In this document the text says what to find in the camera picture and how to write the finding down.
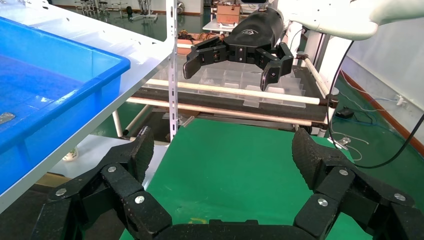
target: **robotic hand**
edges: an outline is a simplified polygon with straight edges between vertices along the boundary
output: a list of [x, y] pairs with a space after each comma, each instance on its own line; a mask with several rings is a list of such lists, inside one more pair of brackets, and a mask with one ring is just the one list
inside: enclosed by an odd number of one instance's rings
[[283, 30], [284, 21], [277, 10], [256, 10], [222, 41], [214, 37], [192, 46], [182, 68], [184, 78], [191, 78], [201, 66], [223, 61], [255, 64], [263, 70], [260, 89], [265, 91], [268, 84], [292, 71], [293, 56], [287, 45], [280, 42], [275, 48]]
[[196, 44], [183, 66], [191, 78], [201, 66], [222, 61], [255, 64], [263, 69], [260, 89], [291, 72], [293, 54], [279, 43], [289, 22], [352, 41], [372, 37], [379, 26], [424, 17], [422, 0], [242, 0], [269, 5], [250, 14], [222, 42], [216, 37]]

